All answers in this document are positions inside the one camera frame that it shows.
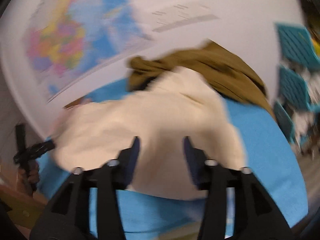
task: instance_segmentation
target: white wall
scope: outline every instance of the white wall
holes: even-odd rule
[[[175,0],[132,0],[143,15],[161,9]],[[41,137],[60,109],[88,92],[117,80],[127,73],[126,61],[120,60],[100,69],[61,93],[46,104],[37,90],[27,58],[22,36],[28,20],[40,0],[12,0],[0,21],[0,49],[3,71],[20,109]],[[277,93],[277,64],[280,49],[274,29],[275,21],[302,23],[298,0],[214,0],[218,20],[172,29],[155,36],[153,47],[139,54],[158,57],[174,48],[198,45],[206,38],[239,55],[266,83],[270,100]]]

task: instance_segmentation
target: colorful map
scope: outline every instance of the colorful map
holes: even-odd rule
[[[25,38],[48,101],[148,42],[128,0],[43,0]]]

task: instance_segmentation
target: beige cloth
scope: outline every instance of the beige cloth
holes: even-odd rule
[[[66,170],[102,166],[141,140],[138,163],[129,190],[172,199],[195,199],[206,192],[192,184],[182,140],[223,166],[246,166],[242,141],[228,122],[221,96],[197,72],[176,67],[123,100],[74,108],[54,137],[52,153]]]

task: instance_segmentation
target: map of africa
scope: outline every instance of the map of africa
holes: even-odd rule
[[[25,45],[50,101],[148,41],[128,0],[43,0],[31,18]]]

